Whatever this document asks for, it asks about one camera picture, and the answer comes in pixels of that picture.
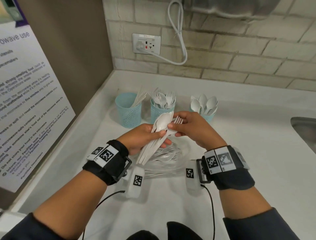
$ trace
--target purple border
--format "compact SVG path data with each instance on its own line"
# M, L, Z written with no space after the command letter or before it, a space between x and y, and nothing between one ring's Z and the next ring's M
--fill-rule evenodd
M24 15L24 13L22 12L22 9L20 8L20 5L19 5L18 1L17 0L13 0L13 1L14 1L15 5L16 5L17 9L19 10L20 14L23 17L23 20L15 22L15 27L18 28L18 27L22 27L22 26L25 26L25 25L29 25L28 21L26 20L26 17Z

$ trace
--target tiled wall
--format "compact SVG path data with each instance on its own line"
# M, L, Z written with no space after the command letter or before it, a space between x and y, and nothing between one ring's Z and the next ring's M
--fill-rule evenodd
M271 16L251 24L186 12L184 66L132 50L132 33L160 35L161 56L182 61L169 0L103 4L116 69L316 91L316 0L281 0Z

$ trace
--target sleeve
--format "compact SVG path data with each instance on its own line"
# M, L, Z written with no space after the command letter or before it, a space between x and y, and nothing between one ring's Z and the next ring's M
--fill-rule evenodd
M65 240L39 222L32 213L12 228L1 240Z
M249 218L223 220L231 240L299 240L275 208Z

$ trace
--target black cable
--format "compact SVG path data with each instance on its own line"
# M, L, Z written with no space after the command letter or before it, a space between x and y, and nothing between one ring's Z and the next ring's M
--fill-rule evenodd
M210 191L208 190L207 187L205 187L204 185L201 184L202 187L204 187L207 192L209 193L209 196L211 198L211 202L212 202L212 212L213 212L213 226L214 226L214 233L213 233L213 240L215 239L215 216L214 216L214 205L213 205L213 199L212 199L212 196L211 196L211 193Z
M109 196L107 196L106 198L104 198L101 202L99 202L99 204L97 205L97 207L95 208L95 209L97 209L98 208L98 206L100 206L101 205L101 203L103 203L105 200L107 200L109 197L112 197L113 195L115 195L115 194L117 194L117 193L124 193L125 191L124 190L122 190L122 191L117 191L117 192L115 192L115 193L112 193L112 194L110 194ZM86 229L84 229L84 231L83 231L83 234L82 234L82 240L83 240L83 238L84 238L84 233L86 232Z

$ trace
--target white power cord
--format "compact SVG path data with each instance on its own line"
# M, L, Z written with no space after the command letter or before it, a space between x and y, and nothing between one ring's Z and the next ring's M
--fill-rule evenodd
M179 4L179 9L178 9L178 27L176 27L171 19L171 16L170 16L170 8L172 6L172 4L174 3L177 3ZM177 34L178 38L179 38L179 41L180 41L180 44L181 44L181 48L182 48L182 53L183 53L183 57L184 57L184 60L183 62L173 62L169 59L166 59L156 53L152 53L150 51L147 51L145 50L145 46L142 42L138 42L137 43L137 46L136 46L136 49L138 51L142 51L142 52L145 52L145 53L148 53L148 54L151 54L153 56L156 56L168 63L171 63L171 64L174 64L174 65L183 65L186 63L186 61L188 60L188 53L186 51L186 48L185 48L185 44L184 44L184 41L183 41L183 38L182 38L182 26L183 26L183 14L184 14L184 10L183 10L183 5L182 3L179 1L179 0L172 0L168 6L168 17L169 17L169 21L173 27L173 29L175 30L175 33Z

